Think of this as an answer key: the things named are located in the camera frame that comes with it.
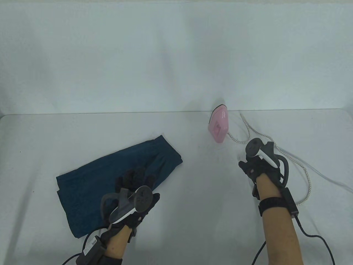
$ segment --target forearm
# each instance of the forearm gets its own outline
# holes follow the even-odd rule
[[[131,228],[124,226],[119,233],[109,240],[104,255],[113,259],[122,259],[131,231]]]
[[[260,200],[281,197],[278,188],[266,174],[256,179]],[[292,218],[286,208],[267,209],[262,215],[267,253],[270,265],[303,265],[299,241]]]

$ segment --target blue cloth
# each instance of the blue cloth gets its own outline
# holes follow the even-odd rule
[[[71,232],[80,238],[104,225],[100,214],[101,198],[115,192],[115,179],[127,170],[144,167],[145,176],[155,174],[155,189],[182,162],[181,156],[161,135],[56,177],[59,199]]]

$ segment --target black cable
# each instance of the black cable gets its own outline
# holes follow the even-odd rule
[[[327,245],[326,240],[325,240],[322,236],[319,236],[319,235],[309,235],[309,234],[307,234],[307,233],[304,231],[303,227],[301,226],[301,223],[300,223],[300,221],[299,221],[299,219],[298,219],[298,216],[295,216],[295,220],[297,221],[297,224],[298,224],[300,230],[303,232],[303,234],[304,234],[305,236],[307,236],[307,237],[318,237],[318,238],[320,238],[320,239],[324,242],[324,244],[325,244],[327,250],[328,250],[329,253],[330,253],[331,260],[332,260],[332,265],[335,265],[335,260],[333,259],[332,252],[331,252],[329,246]],[[262,244],[261,248],[260,248],[259,251],[256,253],[256,256],[255,256],[255,258],[254,258],[254,261],[251,263],[251,265],[254,265],[254,264],[255,264],[255,262],[256,262],[258,256],[260,255],[260,253],[261,253],[262,249],[265,247],[265,245],[266,245],[266,241]]]
[[[330,253],[331,260],[332,260],[332,264],[335,265],[335,260],[333,259],[332,252],[331,252],[329,246],[327,245],[326,240],[325,240],[322,236],[319,236],[319,235],[309,235],[309,234],[307,234],[307,233],[304,231],[303,227],[301,226],[301,223],[300,223],[300,221],[299,221],[299,219],[298,219],[298,216],[295,216],[295,220],[297,221],[298,226],[299,226],[300,230],[303,232],[304,235],[306,235],[307,237],[318,237],[318,238],[320,238],[320,239],[324,242],[324,244],[325,244],[327,250],[328,250],[329,253]]]
[[[256,256],[255,256],[253,262],[251,263],[251,265],[255,264],[255,262],[257,260],[257,257],[260,255],[260,253],[261,253],[262,249],[265,247],[265,245],[266,245],[266,241],[262,244],[262,246],[260,247],[259,251],[256,253]]]
[[[97,230],[100,230],[100,229],[103,229],[103,228],[108,228],[108,227],[107,227],[107,226],[100,226],[100,227],[96,228],[95,230],[93,230],[91,233],[89,233],[89,234],[86,236],[85,241],[83,242],[82,251],[83,251],[83,250],[85,249],[85,247],[86,247],[87,240],[88,240],[89,236],[90,236],[93,232],[95,232],[95,231],[97,231]],[[69,257],[62,265],[65,265],[66,263],[68,263],[68,262],[69,262],[71,259],[73,259],[74,257],[80,256],[80,254],[81,254],[81,253],[77,253],[77,254],[75,254],[75,255]]]
[[[77,253],[71,257],[69,257],[62,265],[65,265],[66,263],[68,263],[71,259],[73,259],[74,257],[80,256],[81,253]]]

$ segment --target white table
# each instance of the white table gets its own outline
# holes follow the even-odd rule
[[[255,129],[332,179],[353,187],[353,121],[343,110],[247,111]],[[80,252],[56,194],[55,177],[162,134],[184,163],[158,188],[161,199],[138,228],[124,264],[250,264],[264,241],[257,201],[238,168],[245,145],[217,144],[209,112],[5,116],[0,121],[0,264],[61,264]],[[246,139],[238,112],[230,131]],[[293,197],[307,190],[289,163]],[[309,170],[312,194],[299,207],[307,233],[328,242],[337,264],[353,259],[353,195]],[[330,264],[321,240],[294,225],[305,264]],[[256,264],[267,264],[266,249]]]

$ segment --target black glove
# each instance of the black glove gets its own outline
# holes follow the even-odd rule
[[[155,182],[156,182],[156,176],[154,175],[149,175],[145,178],[144,168],[138,168],[137,170],[129,170],[124,174],[123,177],[116,179],[115,192],[120,193],[121,188],[125,188],[130,190],[132,194],[139,187],[144,185],[152,189]],[[130,241],[131,237],[136,235],[136,227],[142,222],[143,218],[145,218],[148,212],[156,205],[156,203],[159,201],[159,198],[160,198],[159,193],[153,194],[152,203],[146,211],[141,213],[134,212],[133,214],[121,220],[120,222],[116,224],[112,224],[111,228],[107,232],[104,232],[102,234],[101,240],[103,242],[107,242],[112,236],[116,235],[126,225],[132,229],[132,233],[129,238],[129,241]],[[110,225],[108,222],[110,213],[118,206],[118,204],[119,204],[119,201],[115,200],[112,202],[111,205],[109,205],[109,209],[111,209],[111,211],[108,211],[104,216],[104,221],[106,222],[107,225]]]
[[[256,179],[262,173],[265,173],[269,179],[274,183],[278,188],[284,188],[286,182],[281,182],[281,178],[284,178],[281,174],[279,168],[274,168],[264,159],[261,159],[258,155],[255,157],[246,157],[247,162],[240,161],[238,163],[239,167],[244,171],[245,174],[256,184]]]
[[[115,182],[115,192],[119,193],[121,188],[129,189],[132,193],[135,192],[139,187],[146,185],[153,189],[154,184],[156,183],[156,176],[155,175],[149,175],[144,178],[145,176],[145,169],[144,168],[139,168],[136,171],[135,170],[129,170],[127,171],[122,178],[118,178]],[[156,205],[156,203],[159,201],[160,194],[155,193],[153,194],[153,199],[150,207],[142,212],[134,212],[133,214],[129,215],[122,221],[120,221],[118,224],[122,223],[124,225],[127,225],[129,228],[136,228],[145,218],[145,216],[148,214],[148,212]]]

